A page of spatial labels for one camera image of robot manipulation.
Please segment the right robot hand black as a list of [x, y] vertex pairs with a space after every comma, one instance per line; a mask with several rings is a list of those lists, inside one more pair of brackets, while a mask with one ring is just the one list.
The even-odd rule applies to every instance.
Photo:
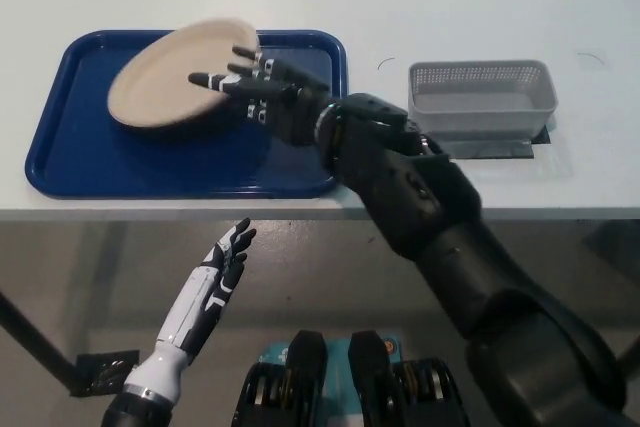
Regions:
[[247, 119], [286, 144], [314, 144], [316, 123], [331, 98], [329, 85], [259, 50], [235, 45], [232, 52], [249, 63], [229, 63], [226, 74], [192, 72], [188, 81], [239, 103]]

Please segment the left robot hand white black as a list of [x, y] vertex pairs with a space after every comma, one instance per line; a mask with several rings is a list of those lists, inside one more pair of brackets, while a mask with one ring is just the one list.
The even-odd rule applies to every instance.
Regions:
[[256, 235], [251, 220], [229, 229], [192, 270], [157, 337], [194, 359], [220, 321], [245, 268], [246, 250]]

